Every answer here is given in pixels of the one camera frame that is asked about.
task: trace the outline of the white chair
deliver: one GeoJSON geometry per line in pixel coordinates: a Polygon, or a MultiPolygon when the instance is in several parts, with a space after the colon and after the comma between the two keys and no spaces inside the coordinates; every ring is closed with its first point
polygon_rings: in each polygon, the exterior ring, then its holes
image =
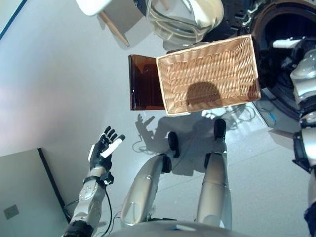
{"type": "Polygon", "coordinates": [[[79,8],[83,11],[84,14],[88,16],[94,16],[99,14],[101,19],[108,25],[109,29],[117,36],[119,39],[129,47],[128,41],[125,39],[124,35],[119,31],[119,29],[113,24],[113,22],[109,19],[107,14],[103,11],[104,8],[111,2],[112,0],[76,0],[79,8]]]}

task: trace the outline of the black wire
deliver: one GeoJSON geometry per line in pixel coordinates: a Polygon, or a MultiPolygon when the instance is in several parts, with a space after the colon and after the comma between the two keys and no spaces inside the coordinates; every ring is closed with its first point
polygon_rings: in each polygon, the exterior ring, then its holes
{"type": "Polygon", "coordinates": [[[105,194],[107,196],[109,207],[110,207],[110,223],[108,225],[107,230],[100,237],[104,237],[104,235],[109,231],[111,223],[112,223],[112,207],[111,207],[111,202],[110,202],[110,198],[109,198],[109,194],[108,194],[107,190],[105,190],[105,194]]]}
{"type": "Polygon", "coordinates": [[[75,200],[75,201],[72,201],[72,202],[70,202],[70,203],[68,203],[67,205],[65,205],[64,207],[63,207],[63,212],[64,212],[64,214],[69,218],[69,219],[71,219],[71,216],[70,216],[70,214],[69,214],[69,212],[68,212],[68,210],[66,209],[68,206],[71,206],[71,205],[74,205],[74,204],[76,204],[76,203],[78,203],[79,202],[79,199],[77,199],[77,200],[75,200]]]}
{"type": "Polygon", "coordinates": [[[114,227],[114,219],[115,218],[118,218],[118,219],[120,219],[120,217],[118,216],[118,214],[120,213],[121,211],[119,211],[117,214],[115,214],[115,216],[113,217],[113,220],[112,220],[112,227],[111,227],[111,229],[110,229],[110,231],[109,231],[109,234],[112,232],[112,230],[113,230],[113,227],[114,227]]]}

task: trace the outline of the woven basket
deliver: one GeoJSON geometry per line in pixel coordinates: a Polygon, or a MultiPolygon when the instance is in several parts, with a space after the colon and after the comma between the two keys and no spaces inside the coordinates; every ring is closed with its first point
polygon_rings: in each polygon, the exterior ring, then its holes
{"type": "Polygon", "coordinates": [[[260,99],[251,35],[171,53],[156,64],[168,115],[260,99]]]}

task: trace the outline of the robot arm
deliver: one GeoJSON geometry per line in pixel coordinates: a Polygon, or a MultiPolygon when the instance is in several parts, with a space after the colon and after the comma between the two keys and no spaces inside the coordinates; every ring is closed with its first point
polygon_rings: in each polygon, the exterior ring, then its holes
{"type": "Polygon", "coordinates": [[[112,152],[125,139],[124,135],[116,137],[115,131],[107,127],[99,141],[92,145],[88,156],[90,171],[83,181],[79,202],[63,237],[91,237],[99,223],[106,187],[114,180],[110,172],[112,152]]]}
{"type": "Polygon", "coordinates": [[[311,174],[305,220],[316,233],[316,49],[310,50],[291,73],[295,100],[301,111],[301,131],[293,136],[295,164],[311,174]]]}

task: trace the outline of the chair leg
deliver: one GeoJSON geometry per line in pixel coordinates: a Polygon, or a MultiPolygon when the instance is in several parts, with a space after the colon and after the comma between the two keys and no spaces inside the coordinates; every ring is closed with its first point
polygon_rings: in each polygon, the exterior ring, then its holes
{"type": "Polygon", "coordinates": [[[107,14],[103,11],[99,13],[101,19],[108,25],[109,29],[117,36],[119,39],[125,44],[126,47],[129,47],[128,41],[125,39],[124,35],[118,30],[118,28],[113,24],[113,22],[109,19],[107,14]]]}

